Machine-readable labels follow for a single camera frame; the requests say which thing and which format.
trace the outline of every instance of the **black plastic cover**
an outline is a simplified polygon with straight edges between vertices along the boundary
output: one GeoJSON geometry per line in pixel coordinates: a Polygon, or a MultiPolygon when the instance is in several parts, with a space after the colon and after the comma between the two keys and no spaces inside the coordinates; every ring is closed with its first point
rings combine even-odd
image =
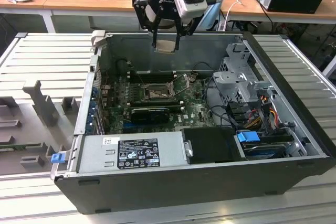
{"type": "Polygon", "coordinates": [[[190,164],[241,161],[235,131],[228,127],[182,129],[183,141],[190,142],[193,156],[190,164]]]}

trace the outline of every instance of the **circuit board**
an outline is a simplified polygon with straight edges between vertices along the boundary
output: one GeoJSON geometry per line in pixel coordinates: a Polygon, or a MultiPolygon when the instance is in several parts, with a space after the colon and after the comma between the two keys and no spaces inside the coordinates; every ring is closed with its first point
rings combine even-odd
{"type": "Polygon", "coordinates": [[[186,127],[207,127],[214,126],[211,114],[206,108],[202,99],[203,85],[201,80],[188,81],[189,74],[183,78],[175,78],[173,89],[168,93],[165,88],[166,84],[170,87],[169,82],[164,83],[131,83],[127,77],[119,77],[113,84],[113,106],[109,107],[109,134],[122,133],[146,133],[146,132],[167,132],[180,131],[186,127]],[[160,93],[152,92],[155,87],[161,89],[160,93]],[[182,109],[169,112],[169,121],[161,124],[134,124],[131,121],[131,112],[134,109],[132,105],[137,102],[160,102],[179,103],[183,101],[182,109]]]}

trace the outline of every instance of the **blue latch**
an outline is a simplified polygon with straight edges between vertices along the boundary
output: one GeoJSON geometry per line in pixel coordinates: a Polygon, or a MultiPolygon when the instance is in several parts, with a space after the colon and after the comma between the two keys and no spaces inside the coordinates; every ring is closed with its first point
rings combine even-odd
{"type": "Polygon", "coordinates": [[[92,87],[92,95],[97,95],[98,94],[98,89],[96,87],[92,87]]]}
{"type": "Polygon", "coordinates": [[[260,138],[256,131],[241,131],[237,134],[240,142],[259,142],[260,138]]]}
{"type": "Polygon", "coordinates": [[[65,152],[61,153],[55,153],[51,156],[51,163],[52,164],[59,164],[59,163],[65,163],[65,152]]]}

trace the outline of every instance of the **white table leg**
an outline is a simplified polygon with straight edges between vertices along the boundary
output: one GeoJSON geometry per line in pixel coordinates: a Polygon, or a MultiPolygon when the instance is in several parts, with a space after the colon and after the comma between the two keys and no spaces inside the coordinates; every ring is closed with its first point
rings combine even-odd
{"type": "Polygon", "coordinates": [[[44,24],[46,25],[46,28],[48,30],[48,33],[56,33],[54,23],[52,21],[52,13],[50,10],[42,10],[40,12],[40,15],[42,15],[42,18],[44,20],[44,24]]]}
{"type": "Polygon", "coordinates": [[[331,76],[331,74],[334,72],[336,68],[336,56],[332,59],[332,61],[327,65],[327,67],[324,69],[322,74],[325,75],[325,77],[331,76]]]}

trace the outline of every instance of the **white cable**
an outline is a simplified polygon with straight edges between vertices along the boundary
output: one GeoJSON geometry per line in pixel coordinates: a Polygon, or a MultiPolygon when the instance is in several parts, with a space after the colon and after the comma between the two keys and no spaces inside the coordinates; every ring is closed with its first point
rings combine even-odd
{"type": "Polygon", "coordinates": [[[232,8],[235,4],[242,4],[242,2],[240,2],[239,0],[236,0],[236,2],[234,2],[234,3],[230,6],[229,10],[227,11],[226,18],[225,18],[225,20],[224,20],[225,24],[224,24],[223,31],[226,30],[226,26],[227,26],[227,18],[228,18],[228,16],[229,16],[229,13],[230,13],[231,8],[232,8]]]}
{"type": "Polygon", "coordinates": [[[227,11],[227,14],[226,14],[226,17],[225,17],[225,20],[224,20],[225,25],[224,25],[223,31],[226,30],[226,26],[227,26],[227,18],[228,18],[228,16],[229,16],[229,13],[230,13],[231,8],[232,8],[235,4],[238,4],[238,3],[241,4],[241,5],[243,4],[241,1],[236,0],[236,2],[234,2],[234,3],[230,6],[229,10],[227,11]]]}

